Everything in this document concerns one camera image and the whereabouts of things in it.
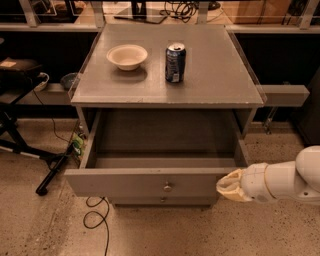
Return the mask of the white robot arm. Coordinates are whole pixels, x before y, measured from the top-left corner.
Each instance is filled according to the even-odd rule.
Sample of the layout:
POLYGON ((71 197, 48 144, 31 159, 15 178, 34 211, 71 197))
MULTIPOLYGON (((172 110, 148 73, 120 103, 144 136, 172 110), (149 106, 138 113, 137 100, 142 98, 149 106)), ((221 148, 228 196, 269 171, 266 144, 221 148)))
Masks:
POLYGON ((319 205, 320 146, 303 149, 294 161, 236 169, 221 178, 216 189, 237 202, 275 203, 289 199, 319 205))

